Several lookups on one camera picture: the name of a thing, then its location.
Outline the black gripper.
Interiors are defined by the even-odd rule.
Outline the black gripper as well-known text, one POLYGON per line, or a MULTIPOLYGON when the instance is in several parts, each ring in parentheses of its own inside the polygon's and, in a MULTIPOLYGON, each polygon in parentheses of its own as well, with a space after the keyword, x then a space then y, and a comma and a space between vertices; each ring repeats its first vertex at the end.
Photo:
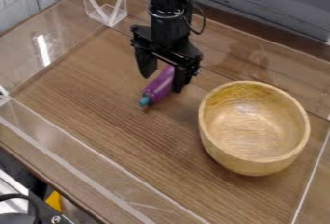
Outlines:
POLYGON ((132 45, 141 75, 149 78, 158 69, 158 60, 169 62, 174 68, 172 91, 181 93, 198 72, 202 53, 190 41, 192 34, 201 34, 193 28, 193 10, 185 9, 174 14, 150 12, 149 26, 133 25, 132 45))

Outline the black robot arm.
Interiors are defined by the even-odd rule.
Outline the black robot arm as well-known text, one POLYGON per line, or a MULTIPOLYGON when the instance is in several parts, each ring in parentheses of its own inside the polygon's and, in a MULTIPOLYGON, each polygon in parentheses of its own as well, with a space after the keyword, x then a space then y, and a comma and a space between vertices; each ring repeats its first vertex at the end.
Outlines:
POLYGON ((204 55, 190 35, 202 34, 206 17, 193 0, 150 0, 149 15, 149 26, 130 27, 140 72, 149 78, 158 69, 158 61, 168 62, 174 66, 172 91, 181 93, 201 68, 204 55))

